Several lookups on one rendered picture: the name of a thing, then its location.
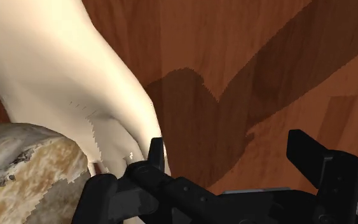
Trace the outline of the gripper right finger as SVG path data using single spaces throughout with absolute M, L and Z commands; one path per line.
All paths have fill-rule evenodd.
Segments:
M 358 157 L 329 150 L 302 130 L 290 130 L 288 160 L 318 189 L 313 224 L 358 224 Z

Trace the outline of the cream smooth curved object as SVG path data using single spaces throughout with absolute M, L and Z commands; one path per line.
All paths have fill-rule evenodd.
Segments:
M 0 0 L 0 100 L 7 123 L 73 140 L 90 177 L 122 176 L 161 134 L 151 99 L 81 0 Z

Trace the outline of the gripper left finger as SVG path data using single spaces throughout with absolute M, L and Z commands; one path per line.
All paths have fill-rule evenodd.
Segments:
M 219 224 L 216 196 L 186 178 L 164 173 L 163 140 L 152 139 L 147 160 L 130 164 L 121 178 L 97 174 L 84 186 L 71 224 Z

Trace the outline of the grey brown mottled round object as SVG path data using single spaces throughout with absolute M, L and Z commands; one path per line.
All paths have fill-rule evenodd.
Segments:
M 0 123 L 0 224 L 71 224 L 87 159 L 71 139 L 27 123 Z

